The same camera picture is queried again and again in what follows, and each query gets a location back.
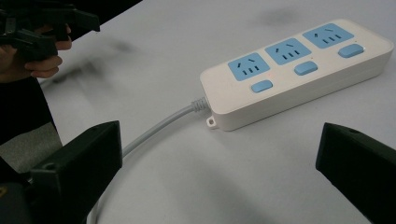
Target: white power strip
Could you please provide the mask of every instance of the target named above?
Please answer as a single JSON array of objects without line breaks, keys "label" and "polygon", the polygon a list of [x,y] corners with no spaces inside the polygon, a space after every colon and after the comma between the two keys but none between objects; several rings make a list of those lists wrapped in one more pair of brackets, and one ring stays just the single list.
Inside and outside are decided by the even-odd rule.
[{"label": "white power strip", "polygon": [[393,43],[335,20],[205,70],[207,125],[232,131],[378,76]]}]

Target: power cord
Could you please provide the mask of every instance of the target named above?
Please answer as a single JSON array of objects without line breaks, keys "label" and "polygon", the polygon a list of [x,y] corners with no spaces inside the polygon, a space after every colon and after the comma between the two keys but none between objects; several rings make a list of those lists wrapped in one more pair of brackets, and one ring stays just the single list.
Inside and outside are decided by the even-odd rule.
[{"label": "power cord", "polygon": [[[139,147],[142,143],[147,141],[151,136],[153,136],[155,133],[159,132],[160,130],[162,130],[163,128],[165,128],[175,120],[180,119],[181,117],[189,114],[192,111],[198,112],[201,110],[205,110],[207,108],[209,108],[209,105],[205,97],[191,102],[190,105],[178,110],[176,113],[172,114],[166,119],[163,119],[163,121],[159,122],[158,124],[150,128],[148,131],[137,137],[133,142],[131,142],[128,146],[126,146],[122,150],[122,157],[125,158],[135,148]],[[87,223],[96,224],[98,209],[99,209],[99,202],[97,202],[93,207],[93,209],[91,210]]]}]

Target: table surface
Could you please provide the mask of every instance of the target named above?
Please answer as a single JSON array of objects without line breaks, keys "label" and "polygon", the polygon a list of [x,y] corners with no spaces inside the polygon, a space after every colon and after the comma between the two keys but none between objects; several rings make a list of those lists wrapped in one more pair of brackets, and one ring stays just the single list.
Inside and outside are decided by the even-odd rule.
[{"label": "table surface", "polygon": [[[125,147],[204,96],[209,67],[345,18],[396,43],[394,0],[144,0],[62,51],[40,80],[59,135],[120,121]],[[224,132],[191,113],[130,153],[98,223],[370,223],[315,168],[325,122],[396,148],[396,54],[375,78]]]}]

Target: black plastic part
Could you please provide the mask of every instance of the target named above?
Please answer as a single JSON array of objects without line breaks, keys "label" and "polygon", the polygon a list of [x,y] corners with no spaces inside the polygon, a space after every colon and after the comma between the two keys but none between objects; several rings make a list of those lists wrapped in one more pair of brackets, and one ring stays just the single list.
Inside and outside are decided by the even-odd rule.
[{"label": "black plastic part", "polygon": [[316,168],[372,223],[396,223],[396,150],[325,123]]},{"label": "black plastic part", "polygon": [[83,223],[121,166],[118,121],[85,131],[31,170],[35,223]]},{"label": "black plastic part", "polygon": [[0,223],[33,223],[29,204],[24,197],[23,185],[18,183],[0,184]]}]

